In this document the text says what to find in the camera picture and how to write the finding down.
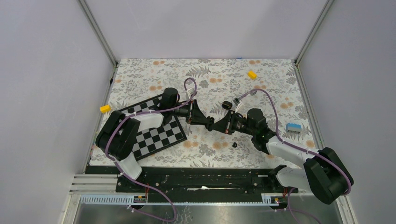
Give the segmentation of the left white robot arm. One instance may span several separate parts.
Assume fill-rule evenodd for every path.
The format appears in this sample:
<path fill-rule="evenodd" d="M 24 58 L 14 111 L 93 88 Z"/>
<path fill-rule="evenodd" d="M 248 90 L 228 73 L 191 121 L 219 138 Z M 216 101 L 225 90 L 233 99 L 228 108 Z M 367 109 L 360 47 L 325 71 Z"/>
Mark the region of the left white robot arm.
<path fill-rule="evenodd" d="M 127 186 L 134 192 L 145 185 L 137 161 L 186 140 L 179 118 L 205 127 L 214 122 L 200 111 L 196 100 L 180 102 L 179 97 L 177 89 L 167 88 L 161 95 L 114 111 L 96 138 L 96 146 L 129 176 Z"/>

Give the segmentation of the black earbud charging case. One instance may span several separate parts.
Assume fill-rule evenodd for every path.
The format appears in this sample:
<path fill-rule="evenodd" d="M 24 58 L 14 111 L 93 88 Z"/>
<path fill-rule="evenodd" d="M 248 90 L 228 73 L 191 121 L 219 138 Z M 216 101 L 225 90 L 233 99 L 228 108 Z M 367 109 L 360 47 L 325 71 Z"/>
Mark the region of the black earbud charging case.
<path fill-rule="evenodd" d="M 206 119 L 207 119 L 207 124 L 205 125 L 205 127 L 206 127 L 206 129 L 210 132 L 210 131 L 213 130 L 212 126 L 213 126 L 213 124 L 214 124 L 214 118 L 208 116 Z"/>

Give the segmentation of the black oval case lid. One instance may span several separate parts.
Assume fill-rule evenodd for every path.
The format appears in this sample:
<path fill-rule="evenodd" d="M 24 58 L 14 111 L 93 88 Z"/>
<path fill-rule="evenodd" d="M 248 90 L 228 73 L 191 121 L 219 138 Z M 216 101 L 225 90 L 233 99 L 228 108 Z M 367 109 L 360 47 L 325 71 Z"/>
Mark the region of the black oval case lid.
<path fill-rule="evenodd" d="M 225 110 L 231 110 L 233 107 L 233 104 L 229 101 L 223 101 L 221 107 Z"/>

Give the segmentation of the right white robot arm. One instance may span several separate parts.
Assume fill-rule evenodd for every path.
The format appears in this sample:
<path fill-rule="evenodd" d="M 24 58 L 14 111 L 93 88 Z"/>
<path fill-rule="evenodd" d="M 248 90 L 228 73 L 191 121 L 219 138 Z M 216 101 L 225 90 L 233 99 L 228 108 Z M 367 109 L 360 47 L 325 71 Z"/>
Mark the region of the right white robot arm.
<path fill-rule="evenodd" d="M 336 152 L 325 147 L 309 151 L 281 141 L 267 124 L 260 109 L 250 109 L 247 117 L 229 110 L 224 118 L 210 124 L 210 130 L 225 134 L 240 132 L 252 137 L 254 147 L 268 155 L 281 157 L 297 168 L 278 167 L 268 179 L 269 189 L 280 192 L 285 187 L 308 190 L 325 204 L 349 192 L 354 180 Z"/>

